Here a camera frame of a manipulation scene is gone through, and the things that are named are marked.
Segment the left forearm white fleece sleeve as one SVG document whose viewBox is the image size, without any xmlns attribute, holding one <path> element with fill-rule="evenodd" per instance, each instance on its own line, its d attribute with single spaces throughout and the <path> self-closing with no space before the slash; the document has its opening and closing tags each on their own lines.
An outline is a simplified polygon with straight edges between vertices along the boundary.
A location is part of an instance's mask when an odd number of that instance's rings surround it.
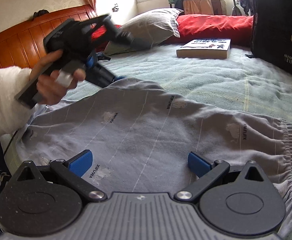
<svg viewBox="0 0 292 240">
<path fill-rule="evenodd" d="M 28 83 L 31 69 L 12 66 L 0 69 L 0 137 L 23 127 L 33 109 L 15 100 L 15 95 Z"/>
</svg>

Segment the person's left hand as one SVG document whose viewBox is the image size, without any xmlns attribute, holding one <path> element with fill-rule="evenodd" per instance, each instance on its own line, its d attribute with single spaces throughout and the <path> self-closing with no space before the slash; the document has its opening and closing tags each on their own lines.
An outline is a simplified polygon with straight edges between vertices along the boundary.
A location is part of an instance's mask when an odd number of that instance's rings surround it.
<svg viewBox="0 0 292 240">
<path fill-rule="evenodd" d="M 47 54 L 41 58 L 30 72 L 29 79 L 37 77 L 41 70 L 50 63 L 59 59 L 62 55 L 62 50 L 57 50 Z M 66 95 L 70 89 L 75 89 L 79 81 L 84 81 L 86 73 L 82 69 L 77 69 L 73 73 L 73 80 L 68 87 L 64 87 L 56 82 L 59 75 L 58 70 L 54 70 L 50 75 L 42 74 L 38 77 L 36 88 L 41 94 L 42 100 L 39 102 L 41 105 L 55 105 Z"/>
</svg>

